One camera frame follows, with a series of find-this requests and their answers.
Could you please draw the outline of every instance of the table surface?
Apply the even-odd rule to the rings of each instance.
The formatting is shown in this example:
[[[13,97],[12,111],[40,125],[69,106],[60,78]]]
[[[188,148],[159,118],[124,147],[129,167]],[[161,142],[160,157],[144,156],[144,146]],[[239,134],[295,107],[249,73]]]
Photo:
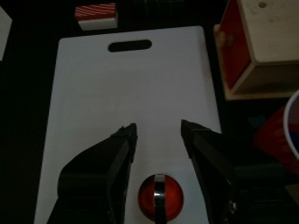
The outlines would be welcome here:
[[[65,37],[200,25],[204,29],[223,134],[251,141],[259,125],[287,99],[225,101],[212,27],[220,23],[224,0],[185,0],[177,18],[137,18],[129,0],[119,1],[119,26],[113,30],[81,31],[75,6],[85,0],[4,0],[13,19],[4,60],[0,62],[0,222],[33,223],[42,146],[52,96],[58,40]]]

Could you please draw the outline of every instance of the metal screw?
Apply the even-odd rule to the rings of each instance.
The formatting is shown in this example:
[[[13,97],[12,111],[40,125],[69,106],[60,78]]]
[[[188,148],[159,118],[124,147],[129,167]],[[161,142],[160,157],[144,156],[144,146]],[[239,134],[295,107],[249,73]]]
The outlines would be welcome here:
[[[233,201],[228,202],[228,210],[233,214],[237,211],[237,203]]]
[[[267,3],[260,2],[257,6],[259,6],[259,8],[265,8],[267,7]]]

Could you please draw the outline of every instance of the red object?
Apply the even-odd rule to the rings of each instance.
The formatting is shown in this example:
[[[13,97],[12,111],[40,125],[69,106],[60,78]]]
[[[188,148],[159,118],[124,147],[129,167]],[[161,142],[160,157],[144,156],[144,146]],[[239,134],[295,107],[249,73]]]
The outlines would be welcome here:
[[[267,119],[253,136],[253,145],[277,159],[287,171],[299,174],[299,160],[285,141],[284,112],[281,107]]]
[[[164,175],[165,219],[171,221],[183,209],[183,189],[176,180]],[[155,175],[140,186],[137,203],[144,216],[155,221]]]
[[[227,37],[232,37],[232,45],[224,45],[220,48],[228,88],[232,88],[251,62],[237,0],[228,1],[219,32],[224,32]]]
[[[116,4],[101,3],[77,6],[75,10],[75,18],[77,21],[113,18],[116,16]]]

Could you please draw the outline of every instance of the red and white box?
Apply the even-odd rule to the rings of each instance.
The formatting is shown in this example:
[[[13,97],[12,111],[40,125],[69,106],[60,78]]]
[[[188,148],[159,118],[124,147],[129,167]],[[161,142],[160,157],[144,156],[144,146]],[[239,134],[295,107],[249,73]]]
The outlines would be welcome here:
[[[75,18],[83,31],[117,28],[116,4],[101,3],[77,6]]]

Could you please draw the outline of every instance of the white object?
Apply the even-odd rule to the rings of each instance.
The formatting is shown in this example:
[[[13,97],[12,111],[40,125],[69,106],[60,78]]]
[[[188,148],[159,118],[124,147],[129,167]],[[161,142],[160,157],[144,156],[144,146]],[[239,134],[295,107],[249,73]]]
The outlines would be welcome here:
[[[12,22],[13,20],[9,18],[2,7],[0,6],[0,60],[2,60],[5,54],[5,43],[10,31]]]
[[[117,28],[117,14],[109,18],[81,20],[79,21],[79,26],[83,31]]]
[[[289,124],[299,125],[299,90],[293,93],[292,97],[287,101],[284,106],[284,137],[287,144],[293,152],[295,157],[299,160],[299,149],[295,148],[295,144],[289,135]]]
[[[149,49],[109,52],[148,39]],[[172,224],[207,224],[201,189],[180,135],[181,119],[220,131],[203,29],[199,26],[65,38],[60,41],[34,224],[45,224],[62,166],[129,123],[137,126],[125,223],[143,216],[137,189],[163,173],[179,182],[184,206]]]

